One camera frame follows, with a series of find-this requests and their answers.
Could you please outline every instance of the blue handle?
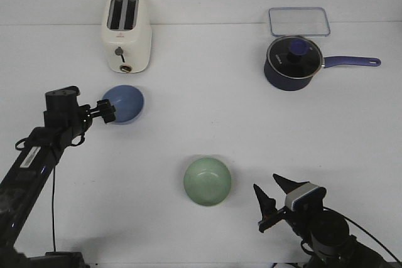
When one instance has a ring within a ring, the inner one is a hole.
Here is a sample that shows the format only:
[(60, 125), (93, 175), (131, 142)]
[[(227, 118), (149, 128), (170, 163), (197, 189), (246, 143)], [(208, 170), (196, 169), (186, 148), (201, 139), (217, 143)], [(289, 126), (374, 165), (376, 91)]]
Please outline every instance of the blue handle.
[(324, 58), (324, 68), (336, 65), (380, 66), (381, 60), (362, 56), (328, 56)]

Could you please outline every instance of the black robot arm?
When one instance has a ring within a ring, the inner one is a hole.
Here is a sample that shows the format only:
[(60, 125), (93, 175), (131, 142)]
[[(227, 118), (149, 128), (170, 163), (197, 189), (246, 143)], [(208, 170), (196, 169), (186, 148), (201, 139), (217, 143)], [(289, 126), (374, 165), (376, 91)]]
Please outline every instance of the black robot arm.
[[(47, 92), (45, 126), (34, 128), (16, 145), (21, 153), (0, 183), (0, 268), (34, 267), (29, 265), (34, 260), (22, 265), (24, 257), (13, 252), (13, 245), (46, 180), (65, 148), (83, 143), (94, 117), (101, 116), (104, 122), (114, 120), (115, 109), (108, 100), (98, 101), (97, 107), (91, 109), (89, 105), (78, 105), (78, 95), (75, 86)], [(76, 137), (81, 137), (80, 142), (73, 144)], [(14, 257), (22, 266), (17, 266)]]
[(258, 223), (259, 231), (264, 232), (285, 220), (301, 237), (302, 249), (311, 255), (305, 268), (391, 267), (377, 252), (349, 234), (349, 226), (341, 214), (323, 207), (322, 200), (327, 192), (325, 188), (310, 182), (297, 183), (277, 174), (273, 177), (286, 193), (285, 206), (277, 210), (275, 200), (254, 185), (263, 216)]

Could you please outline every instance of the white tabletop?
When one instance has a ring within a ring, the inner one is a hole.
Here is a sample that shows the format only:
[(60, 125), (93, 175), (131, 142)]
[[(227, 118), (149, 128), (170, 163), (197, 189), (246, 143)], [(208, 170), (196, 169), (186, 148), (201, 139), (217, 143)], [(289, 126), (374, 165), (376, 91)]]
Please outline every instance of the white tabletop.
[[(327, 188), (324, 204), (400, 251), (402, 23), (334, 23), (315, 39), (324, 56), (378, 57), (380, 67), (321, 70), (285, 92), (264, 77), (266, 24), (153, 26), (149, 67), (115, 73), (99, 26), (1, 26), (1, 175), (14, 143), (43, 125), (45, 92), (76, 85), (94, 106), (115, 85), (145, 97), (129, 125), (95, 120), (84, 145), (57, 166), (58, 250), (89, 263), (268, 263), (308, 258), (280, 222), (261, 234), (253, 183), (282, 207), (273, 173)], [(231, 194), (202, 207), (185, 194), (185, 168), (214, 156)], [(17, 241), (28, 256), (52, 249), (51, 181)], [(386, 254), (354, 227), (360, 242)]]

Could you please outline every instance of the saucepan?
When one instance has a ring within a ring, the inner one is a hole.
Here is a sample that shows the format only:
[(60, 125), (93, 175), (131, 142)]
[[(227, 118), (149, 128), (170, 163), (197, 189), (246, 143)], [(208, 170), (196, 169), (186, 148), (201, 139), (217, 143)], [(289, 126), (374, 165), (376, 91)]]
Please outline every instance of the saucepan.
[(378, 58), (323, 57), (320, 48), (302, 36), (284, 36), (272, 42), (266, 53), (265, 77), (281, 90), (295, 91), (310, 83), (321, 69), (336, 65), (380, 66)]

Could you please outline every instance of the toaster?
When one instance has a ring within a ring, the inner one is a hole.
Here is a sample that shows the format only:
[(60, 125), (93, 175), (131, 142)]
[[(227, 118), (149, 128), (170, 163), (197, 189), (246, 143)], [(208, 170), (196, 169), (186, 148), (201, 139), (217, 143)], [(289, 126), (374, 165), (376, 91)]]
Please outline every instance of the toaster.
[(107, 0), (101, 26), (112, 70), (136, 73), (148, 66), (152, 29), (145, 0)]

